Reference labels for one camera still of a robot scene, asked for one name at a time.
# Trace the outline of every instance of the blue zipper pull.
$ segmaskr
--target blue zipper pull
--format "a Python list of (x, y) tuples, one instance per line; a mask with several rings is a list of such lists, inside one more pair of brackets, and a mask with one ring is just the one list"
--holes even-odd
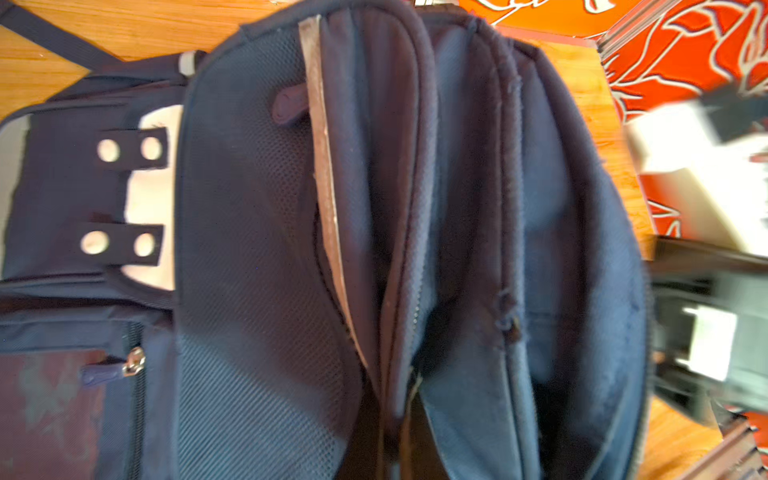
[(95, 363), (80, 369), (80, 384), (92, 388), (127, 376), (134, 376), (144, 370), (147, 357), (140, 346), (132, 349), (123, 363)]

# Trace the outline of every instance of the metal zipper slider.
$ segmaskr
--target metal zipper slider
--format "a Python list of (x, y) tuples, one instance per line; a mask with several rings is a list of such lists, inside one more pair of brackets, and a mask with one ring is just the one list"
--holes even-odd
[(135, 376), (144, 370), (147, 357), (140, 346), (133, 348), (122, 363), (96, 363), (80, 369), (80, 384), (91, 388), (127, 376)]

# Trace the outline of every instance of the open backpack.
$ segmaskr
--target open backpack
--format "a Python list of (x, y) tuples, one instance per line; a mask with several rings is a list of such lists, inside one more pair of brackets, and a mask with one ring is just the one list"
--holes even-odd
[(0, 124), (0, 478), (631, 477), (643, 263), (568, 90), (458, 9), (306, 0)]

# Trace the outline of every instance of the snap button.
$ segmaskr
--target snap button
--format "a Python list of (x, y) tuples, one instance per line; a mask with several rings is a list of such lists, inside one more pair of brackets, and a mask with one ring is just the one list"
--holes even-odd
[(112, 163), (120, 158), (120, 145), (111, 138), (105, 138), (96, 147), (98, 157), (105, 162)]
[(88, 255), (98, 255), (107, 247), (109, 247), (109, 236), (100, 230), (88, 232), (80, 240), (80, 249)]
[(147, 160), (157, 160), (163, 154), (163, 144), (155, 137), (146, 137), (141, 141), (141, 156)]
[(134, 253), (139, 257), (148, 257), (154, 252), (154, 235), (152, 233), (142, 233), (134, 241)]

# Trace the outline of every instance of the wooden table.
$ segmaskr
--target wooden table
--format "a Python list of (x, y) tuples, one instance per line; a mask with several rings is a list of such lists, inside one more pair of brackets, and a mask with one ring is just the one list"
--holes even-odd
[[(254, 22), (280, 8), (265, 0), (18, 0), (37, 15), (86, 38), (124, 60), (137, 60), (201, 49), (211, 51), (242, 23)], [(506, 31), (541, 47), (574, 95), (592, 132), (605, 168), (616, 183), (644, 254), (649, 255), (653, 227), (635, 177), (621, 123), (614, 110), (600, 58), (592, 44), (544, 38), (525, 31)], [(38, 103), (86, 73), (81, 67), (0, 28), (0, 118)], [(661, 464), (679, 456), (669, 453), (672, 425), (692, 427), (654, 405), (656, 419), (663, 418), (665, 435), (652, 429), (648, 445), (659, 440)], [(641, 478), (660, 478), (663, 465), (644, 464)]]

